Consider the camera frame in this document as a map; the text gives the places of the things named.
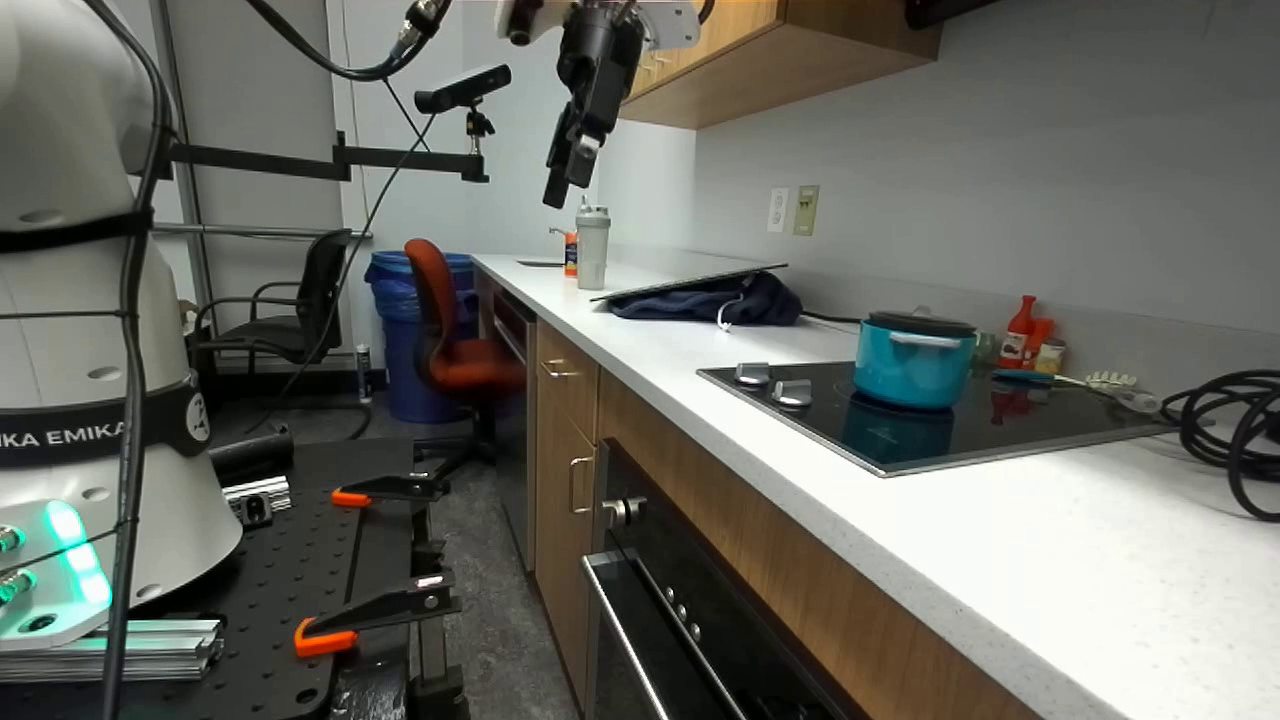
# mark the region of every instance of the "stovetop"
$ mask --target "stovetop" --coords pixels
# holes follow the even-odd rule
[[[882,474],[997,455],[1033,455],[1165,432],[1160,420],[1089,389],[1030,389],[973,373],[948,412],[918,412],[857,390],[857,364],[703,368],[734,397],[838,442]]]

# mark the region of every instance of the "white countertop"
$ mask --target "white countertop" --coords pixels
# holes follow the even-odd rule
[[[696,377],[852,359],[852,329],[617,320],[560,269],[480,269],[1037,712],[1280,712],[1280,528],[1172,437],[882,480]]]

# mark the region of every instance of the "black bag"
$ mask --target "black bag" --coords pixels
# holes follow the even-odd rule
[[[797,325],[803,302],[774,272],[751,272],[619,298],[613,312],[624,320]]]

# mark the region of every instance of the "gray floor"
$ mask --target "gray floor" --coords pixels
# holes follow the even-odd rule
[[[324,409],[333,398],[287,398],[275,409],[239,398],[218,412],[218,442],[287,428],[298,442],[340,442],[361,428],[361,412]],[[466,425],[399,425],[374,404],[365,438],[450,438]],[[556,643],[518,542],[497,485],[521,465],[470,465],[453,474],[453,494],[432,508],[432,533],[450,542],[466,612],[450,618],[450,653],[466,667],[474,720],[571,720]]]

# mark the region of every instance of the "blue pot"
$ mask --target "blue pot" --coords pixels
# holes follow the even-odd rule
[[[954,409],[963,390],[973,329],[873,312],[860,331],[857,390],[900,409]]]

